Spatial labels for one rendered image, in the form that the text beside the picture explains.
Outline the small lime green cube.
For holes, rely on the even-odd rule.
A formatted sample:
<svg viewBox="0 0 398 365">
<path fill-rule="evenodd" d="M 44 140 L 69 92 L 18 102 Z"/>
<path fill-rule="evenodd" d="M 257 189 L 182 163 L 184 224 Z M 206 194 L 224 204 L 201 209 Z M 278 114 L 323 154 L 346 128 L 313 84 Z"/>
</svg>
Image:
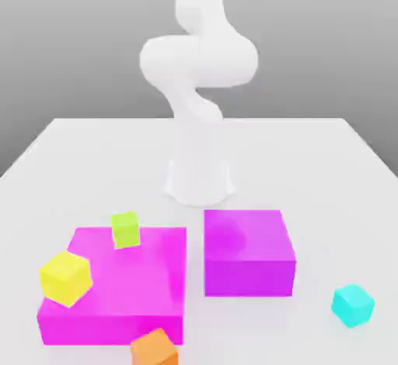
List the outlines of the small lime green cube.
<svg viewBox="0 0 398 365">
<path fill-rule="evenodd" d="M 115 249 L 140 245 L 140 231 L 137 215 L 133 211 L 113 214 L 111 217 L 112 236 Z"/>
</svg>

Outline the small yellow cube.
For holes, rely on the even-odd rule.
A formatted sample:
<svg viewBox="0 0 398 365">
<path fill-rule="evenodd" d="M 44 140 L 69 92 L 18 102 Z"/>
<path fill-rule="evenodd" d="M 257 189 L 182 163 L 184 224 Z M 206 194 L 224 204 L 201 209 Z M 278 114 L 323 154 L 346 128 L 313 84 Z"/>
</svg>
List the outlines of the small yellow cube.
<svg viewBox="0 0 398 365">
<path fill-rule="evenodd" d="M 44 297 L 70 308 L 93 286 L 89 260 L 69 251 L 59 252 L 39 269 Z"/>
</svg>

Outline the small orange cube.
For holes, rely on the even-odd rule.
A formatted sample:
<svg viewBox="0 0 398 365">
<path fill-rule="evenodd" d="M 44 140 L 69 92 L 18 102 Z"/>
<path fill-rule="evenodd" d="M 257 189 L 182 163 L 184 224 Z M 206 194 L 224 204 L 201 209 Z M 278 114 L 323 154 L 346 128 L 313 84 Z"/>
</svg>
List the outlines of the small orange cube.
<svg viewBox="0 0 398 365">
<path fill-rule="evenodd" d="M 132 365 L 179 365 L 178 352 L 162 328 L 131 343 Z"/>
</svg>

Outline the small cyan cube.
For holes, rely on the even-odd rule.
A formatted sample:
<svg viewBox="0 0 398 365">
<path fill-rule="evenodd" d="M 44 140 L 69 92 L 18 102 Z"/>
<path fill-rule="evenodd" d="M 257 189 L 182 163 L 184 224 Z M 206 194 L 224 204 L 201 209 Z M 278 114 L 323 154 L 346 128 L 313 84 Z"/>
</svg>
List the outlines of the small cyan cube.
<svg viewBox="0 0 398 365">
<path fill-rule="evenodd" d="M 331 310 L 348 328 L 368 322 L 374 307 L 374 298 L 357 284 L 349 284 L 333 293 Z"/>
</svg>

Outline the large purple box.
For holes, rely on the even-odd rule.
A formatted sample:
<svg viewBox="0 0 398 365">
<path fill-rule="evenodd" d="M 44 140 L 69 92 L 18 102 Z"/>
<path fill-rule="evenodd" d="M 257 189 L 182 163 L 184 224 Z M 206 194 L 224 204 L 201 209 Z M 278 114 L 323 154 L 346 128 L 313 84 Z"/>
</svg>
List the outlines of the large purple box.
<svg viewBox="0 0 398 365">
<path fill-rule="evenodd" d="M 204 212 L 207 297 L 290 297 L 295 251 L 279 210 Z"/>
</svg>

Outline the large magenta box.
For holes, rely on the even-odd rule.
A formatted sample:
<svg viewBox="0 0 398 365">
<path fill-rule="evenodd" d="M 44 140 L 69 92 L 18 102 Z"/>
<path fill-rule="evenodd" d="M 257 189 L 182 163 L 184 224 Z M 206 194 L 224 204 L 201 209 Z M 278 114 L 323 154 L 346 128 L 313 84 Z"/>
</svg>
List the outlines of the large magenta box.
<svg viewBox="0 0 398 365">
<path fill-rule="evenodd" d="M 89 260 L 92 288 L 71 308 L 45 299 L 47 346 L 128 345 L 155 329 L 183 344 L 187 230 L 142 227 L 139 246 L 116 249 L 107 227 L 77 228 L 69 252 Z"/>
</svg>

